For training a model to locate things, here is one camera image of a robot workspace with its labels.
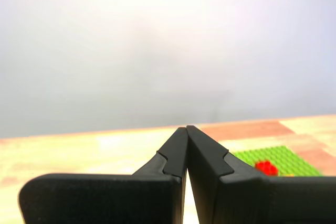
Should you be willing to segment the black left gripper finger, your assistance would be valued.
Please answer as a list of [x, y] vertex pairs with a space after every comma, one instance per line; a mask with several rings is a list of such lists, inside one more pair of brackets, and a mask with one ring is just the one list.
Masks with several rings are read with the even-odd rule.
[[188, 161], [200, 223], [335, 223], [334, 177], [271, 177], [188, 126]]
[[188, 134], [178, 128], [131, 175], [46, 174], [18, 201], [26, 223], [182, 223]]

